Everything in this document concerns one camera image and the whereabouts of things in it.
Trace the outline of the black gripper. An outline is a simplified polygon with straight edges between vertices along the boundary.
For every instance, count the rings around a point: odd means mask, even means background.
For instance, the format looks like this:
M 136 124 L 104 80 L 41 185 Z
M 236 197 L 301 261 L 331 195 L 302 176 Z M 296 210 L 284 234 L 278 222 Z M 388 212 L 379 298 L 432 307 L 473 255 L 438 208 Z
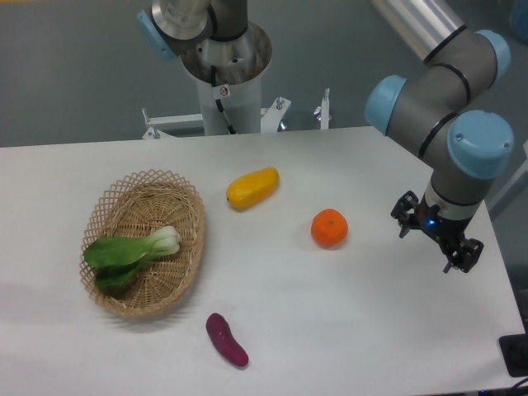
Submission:
M 407 191 L 398 199 L 390 215 L 398 222 L 400 238 L 404 238 L 410 230 L 420 229 L 442 246 L 442 252 L 447 258 L 443 269 L 445 274 L 450 269 L 469 273 L 478 263 L 483 251 L 483 243 L 477 239 L 464 237 L 471 218 L 441 217 L 438 205 L 429 206 L 425 201 L 419 204 L 419 199 L 413 191 Z

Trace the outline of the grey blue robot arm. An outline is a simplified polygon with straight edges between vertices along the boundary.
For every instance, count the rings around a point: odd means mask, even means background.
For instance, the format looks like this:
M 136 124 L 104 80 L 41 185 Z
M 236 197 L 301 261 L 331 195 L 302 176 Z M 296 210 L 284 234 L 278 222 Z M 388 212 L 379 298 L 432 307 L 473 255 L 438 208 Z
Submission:
M 514 146 L 501 116 L 469 104 L 508 70 L 509 46 L 497 33 L 470 30 L 443 1 L 377 1 L 375 8 L 427 67 L 414 82 L 384 78 L 365 104 L 372 126 L 432 170 L 423 195 L 405 193 L 391 215 L 401 234 L 422 231 L 448 268 L 468 272 L 483 244 L 464 232 Z

